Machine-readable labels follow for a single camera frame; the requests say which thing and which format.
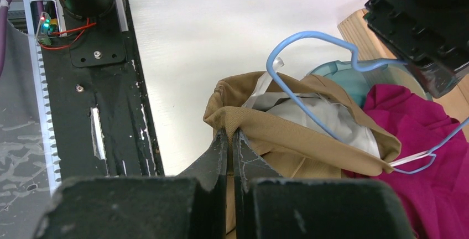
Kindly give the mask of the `magenta cloth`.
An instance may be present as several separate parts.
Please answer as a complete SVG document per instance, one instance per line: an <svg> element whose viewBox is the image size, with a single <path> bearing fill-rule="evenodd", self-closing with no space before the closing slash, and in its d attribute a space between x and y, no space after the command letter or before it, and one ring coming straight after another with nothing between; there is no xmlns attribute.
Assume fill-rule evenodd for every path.
<svg viewBox="0 0 469 239"><path fill-rule="evenodd" d="M417 238L468 237L468 142L443 107L398 85L375 85L364 112L397 137L399 158L430 151L378 179L392 187Z"/></svg>

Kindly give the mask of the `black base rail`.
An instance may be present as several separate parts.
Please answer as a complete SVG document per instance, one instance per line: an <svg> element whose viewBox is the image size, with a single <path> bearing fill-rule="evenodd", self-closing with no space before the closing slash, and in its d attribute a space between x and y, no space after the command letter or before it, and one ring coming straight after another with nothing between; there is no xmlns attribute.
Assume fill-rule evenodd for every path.
<svg viewBox="0 0 469 239"><path fill-rule="evenodd" d="M64 24L42 48L61 180L162 176L129 0Z"/></svg>

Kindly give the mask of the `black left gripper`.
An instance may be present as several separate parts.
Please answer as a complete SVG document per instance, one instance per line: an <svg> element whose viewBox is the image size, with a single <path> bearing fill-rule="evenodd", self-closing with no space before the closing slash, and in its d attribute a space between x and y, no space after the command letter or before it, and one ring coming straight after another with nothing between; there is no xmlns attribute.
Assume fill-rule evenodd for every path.
<svg viewBox="0 0 469 239"><path fill-rule="evenodd" d="M369 29L435 98L468 74L468 0L369 0Z"/></svg>

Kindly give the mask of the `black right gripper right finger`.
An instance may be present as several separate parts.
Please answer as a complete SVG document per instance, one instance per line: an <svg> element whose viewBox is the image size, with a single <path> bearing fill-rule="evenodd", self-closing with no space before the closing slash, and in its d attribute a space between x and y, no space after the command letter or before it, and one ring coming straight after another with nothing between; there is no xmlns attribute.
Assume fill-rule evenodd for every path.
<svg viewBox="0 0 469 239"><path fill-rule="evenodd" d="M238 238L413 238L395 192L369 179L288 179L233 135Z"/></svg>

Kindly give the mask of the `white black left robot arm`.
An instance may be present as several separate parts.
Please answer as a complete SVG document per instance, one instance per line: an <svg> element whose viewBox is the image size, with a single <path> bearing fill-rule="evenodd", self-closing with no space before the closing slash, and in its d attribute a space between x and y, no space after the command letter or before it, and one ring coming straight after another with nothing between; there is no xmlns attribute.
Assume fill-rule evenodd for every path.
<svg viewBox="0 0 469 239"><path fill-rule="evenodd" d="M115 0L60 0L76 18L107 13ZM369 0L368 28L439 98L468 74L468 0Z"/></svg>

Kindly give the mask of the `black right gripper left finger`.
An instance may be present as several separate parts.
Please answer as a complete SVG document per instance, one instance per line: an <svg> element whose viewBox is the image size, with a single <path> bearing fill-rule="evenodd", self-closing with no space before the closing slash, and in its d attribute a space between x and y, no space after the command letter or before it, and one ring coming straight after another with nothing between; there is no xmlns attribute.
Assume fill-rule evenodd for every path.
<svg viewBox="0 0 469 239"><path fill-rule="evenodd" d="M34 238L225 238L228 137L177 176L73 178L55 192Z"/></svg>

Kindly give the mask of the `teal plastic basket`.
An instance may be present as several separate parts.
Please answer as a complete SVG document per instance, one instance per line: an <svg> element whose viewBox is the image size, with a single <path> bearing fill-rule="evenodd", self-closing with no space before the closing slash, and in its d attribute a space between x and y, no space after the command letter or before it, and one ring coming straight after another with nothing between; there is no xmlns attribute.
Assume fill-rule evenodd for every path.
<svg viewBox="0 0 469 239"><path fill-rule="evenodd" d="M403 65L383 65L377 69L360 72L349 61L331 61L309 72L339 84L360 107L364 106L372 86L376 84L400 85L418 96L432 100L431 95L421 87L417 79Z"/></svg>

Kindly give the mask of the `light blue wire hanger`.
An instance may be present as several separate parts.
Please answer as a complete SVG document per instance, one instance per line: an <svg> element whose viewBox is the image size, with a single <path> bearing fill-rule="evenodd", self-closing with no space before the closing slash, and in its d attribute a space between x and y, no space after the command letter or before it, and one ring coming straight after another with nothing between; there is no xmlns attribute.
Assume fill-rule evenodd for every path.
<svg viewBox="0 0 469 239"><path fill-rule="evenodd" d="M320 127L321 132L325 132L328 136L330 136L330 138L333 138L337 142L344 143L345 141L342 138L336 135L330 128L327 127L327 125L325 125L318 118L316 114L314 114L305 106L303 101L297 97L296 93L290 89L291 84L286 83L286 77L279 76L277 73L277 69L275 69L274 67L274 64L279 60L278 55L283 49L285 49L288 45L292 44L295 41L306 39L306 38L319 39L319 40L326 41L331 44L334 44L334 45L337 45L337 46L340 46L342 48L349 50L351 52L351 61L350 61L351 65L355 70L360 71L360 72L371 71L383 65L403 65L404 67L406 67L407 63L404 61L396 60L396 59L386 59L386 58L359 61L358 59L359 51L356 45L352 43L348 43L346 41L343 41L331 35L328 35L322 32L317 32L317 31L304 31L304 32L295 33L287 37L286 39L284 39L273 49L271 54L268 56L267 65L266 65L267 73L270 75L272 80L283 90L283 92L285 92L298 105L300 109L302 109L305 112L305 114L313 122L315 122L318 125L318 127ZM339 101L339 99L344 98L345 101L342 104L347 108L347 110L350 112L350 114L356 120L356 122L360 124L361 126L371 128L370 124L364 123L365 121L369 121L370 118L367 117L365 119L360 119L354 113L354 110L358 109L358 105L352 102L352 99L349 97L346 91L343 88L339 87L337 83L333 82L330 79L327 79L322 76L317 76L317 75L308 75L305 79L308 81L314 81L311 83L311 87L315 90L314 93L325 95L329 97L330 99L332 99L333 101L337 101L337 102ZM445 144L449 139L451 139L458 131L462 130L462 128L467 124L468 124L468 119L464 120L441 143L437 144L436 146L424 152L413 154L411 156L405 157L395 162L386 162L378 158L377 160L380 163L382 163L381 171L386 171L386 172L396 171L396 172L403 173L403 174L414 174L414 173L420 172L428 168L430 165L432 165L433 161L436 158L435 151L439 149L440 147L442 147L443 144ZM402 164L409 163L411 161L418 160L424 157L432 157L432 160L427 165L419 169L408 172L408 171L403 171L403 170L394 168L395 165L402 165Z"/></svg>

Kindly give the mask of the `brown skirt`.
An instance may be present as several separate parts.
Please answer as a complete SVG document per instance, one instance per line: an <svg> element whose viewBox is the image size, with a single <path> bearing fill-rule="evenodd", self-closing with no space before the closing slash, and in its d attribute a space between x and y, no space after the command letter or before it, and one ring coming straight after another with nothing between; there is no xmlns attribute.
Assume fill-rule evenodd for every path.
<svg viewBox="0 0 469 239"><path fill-rule="evenodd" d="M377 159L391 162L401 151L400 141L375 123L358 106L354 113L360 118L370 118L372 136L378 147L377 157L362 147L352 147L337 142L325 133L317 132L286 118L245 106L252 94L260 71L230 76L220 80L209 98L204 121L214 130L225 129L232 139L241 129L250 141L252 149L261 155L278 173L287 178L341 178L348 170L366 176L378 176L383 172ZM314 93L305 78L297 80L287 75L286 83L298 93Z"/></svg>

